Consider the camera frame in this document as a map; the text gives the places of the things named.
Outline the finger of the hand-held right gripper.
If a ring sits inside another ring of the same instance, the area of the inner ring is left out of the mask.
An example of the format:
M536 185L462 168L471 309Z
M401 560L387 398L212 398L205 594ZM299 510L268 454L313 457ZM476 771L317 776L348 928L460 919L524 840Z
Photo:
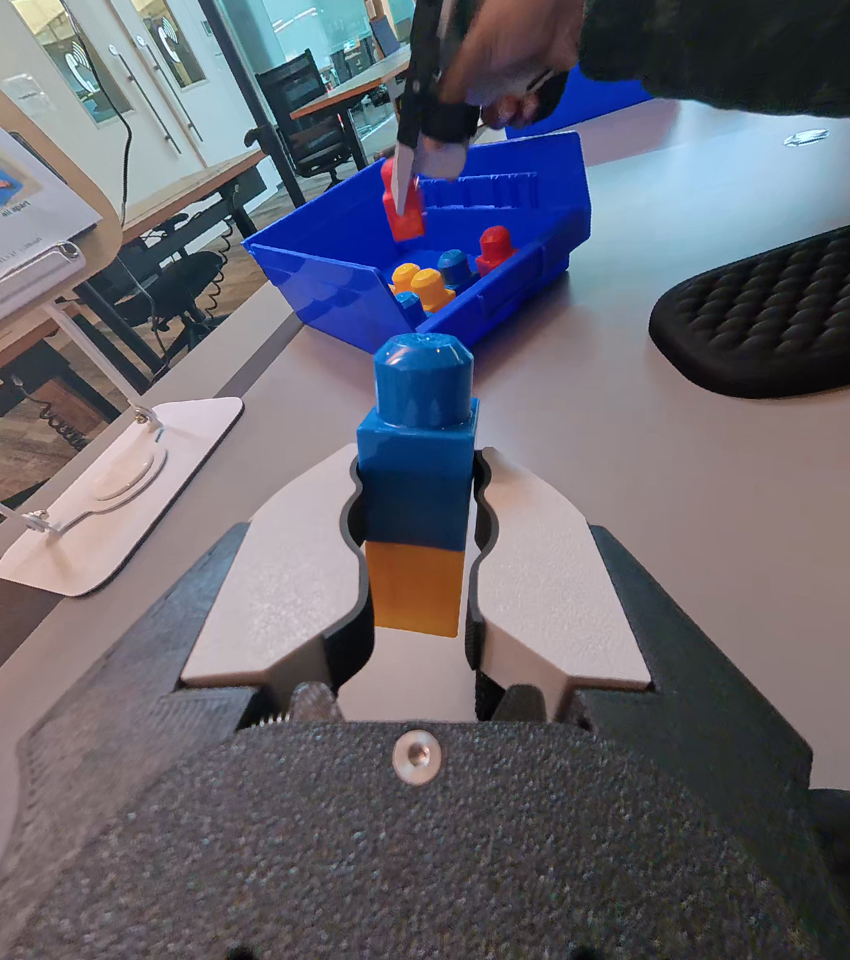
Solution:
M444 143L419 137L417 143L417 176L448 182L457 180L464 169L469 141Z
M392 161L390 190L396 214L418 216L421 204L417 192L416 148L397 141Z

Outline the wooden desk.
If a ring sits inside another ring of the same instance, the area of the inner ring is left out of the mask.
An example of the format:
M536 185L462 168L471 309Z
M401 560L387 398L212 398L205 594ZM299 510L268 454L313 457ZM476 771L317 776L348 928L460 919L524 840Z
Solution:
M222 189L269 158L260 149L248 150L240 156L212 167L188 174L142 198L130 206L122 228L122 244L132 242L154 230L160 223Z
M410 45L402 44L397 52L386 56L356 78L351 78L321 96L307 102L290 114L293 121L314 114L332 113L338 116L343 127L345 140L357 170L368 166L368 160L362 143L350 118L349 110L366 94L376 88L385 87L388 102L395 117L398 117L398 99L400 90L398 81L407 72L410 61Z

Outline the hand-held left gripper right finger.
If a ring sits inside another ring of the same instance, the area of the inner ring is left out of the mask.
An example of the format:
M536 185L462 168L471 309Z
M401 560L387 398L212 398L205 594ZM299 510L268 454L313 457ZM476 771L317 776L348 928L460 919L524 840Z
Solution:
M644 692L652 678L584 514L495 447L476 453L475 540L465 651L476 714L513 686L535 687L545 716L576 690Z

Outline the blue plastic bin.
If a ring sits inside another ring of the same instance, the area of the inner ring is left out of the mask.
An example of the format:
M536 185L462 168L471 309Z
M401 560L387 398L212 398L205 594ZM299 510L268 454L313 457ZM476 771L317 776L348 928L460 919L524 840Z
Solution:
M406 262L434 268L461 249L474 265L479 239L509 231L515 254L419 330L471 347L504 324L568 270L591 232L591 201L581 139L574 129L480 143L454 181L420 179L424 236L398 243L383 205L379 161L308 201L244 242L306 325L369 354L412 330L390 290Z
M525 128L505 129L507 139L552 134L582 122L615 113L651 100L653 96L637 80L597 81L575 68L551 115Z

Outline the wall icon panel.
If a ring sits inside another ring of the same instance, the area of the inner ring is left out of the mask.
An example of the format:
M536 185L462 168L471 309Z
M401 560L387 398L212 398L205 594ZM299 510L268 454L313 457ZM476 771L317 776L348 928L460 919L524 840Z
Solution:
M185 90L205 82L207 76L169 2L134 1L133 4L178 87Z
M100 125L129 114L130 102L61 1L18 1L16 10L87 114Z

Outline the red mega block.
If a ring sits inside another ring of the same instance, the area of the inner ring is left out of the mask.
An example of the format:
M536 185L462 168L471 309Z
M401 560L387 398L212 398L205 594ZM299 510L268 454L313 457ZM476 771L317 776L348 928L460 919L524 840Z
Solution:
M383 161L381 171L383 208L394 242L405 244L425 236L426 211L418 181L414 178L408 188L404 212L398 212L392 189L393 168L394 157L390 156Z
M476 269L482 278L487 277L514 254L515 247L508 228L502 224L495 224L487 228L479 237Z

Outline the white document stand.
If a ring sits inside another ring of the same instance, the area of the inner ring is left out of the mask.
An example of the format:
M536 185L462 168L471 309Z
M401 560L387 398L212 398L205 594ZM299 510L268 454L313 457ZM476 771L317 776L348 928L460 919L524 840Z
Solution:
M151 406L115 361L56 298L108 266L119 251L119 220L105 194L0 89L0 127L101 217L0 279L0 324L40 312L78 344L126 397L133 419L44 510L0 502L23 524L0 558L0 579L65 597L91 594L122 568L243 413L237 397Z

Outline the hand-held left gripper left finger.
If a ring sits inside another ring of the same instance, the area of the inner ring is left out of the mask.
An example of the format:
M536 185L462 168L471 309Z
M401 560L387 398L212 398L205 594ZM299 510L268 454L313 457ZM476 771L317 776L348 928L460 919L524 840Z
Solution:
M339 690L374 646L349 443L257 510L182 671L185 687Z

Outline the black light stand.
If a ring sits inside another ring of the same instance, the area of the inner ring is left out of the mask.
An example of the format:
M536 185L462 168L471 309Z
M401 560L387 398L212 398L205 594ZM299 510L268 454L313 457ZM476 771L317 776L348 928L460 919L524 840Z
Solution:
M255 141L274 162L293 207L295 209L300 208L306 203L306 199L288 161L281 139L270 122L255 76L249 69L243 54L239 51L236 37L226 21L223 7L220 2L215 1L200 1L199 6L201 6L202 12L211 26L226 64L252 115L254 123L246 134L246 140Z

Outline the person's right forearm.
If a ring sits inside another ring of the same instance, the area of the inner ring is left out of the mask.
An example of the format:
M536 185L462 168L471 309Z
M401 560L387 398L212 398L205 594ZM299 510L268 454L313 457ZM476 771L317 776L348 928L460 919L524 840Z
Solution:
M850 118L850 1L596 1L582 73L655 97L766 115Z

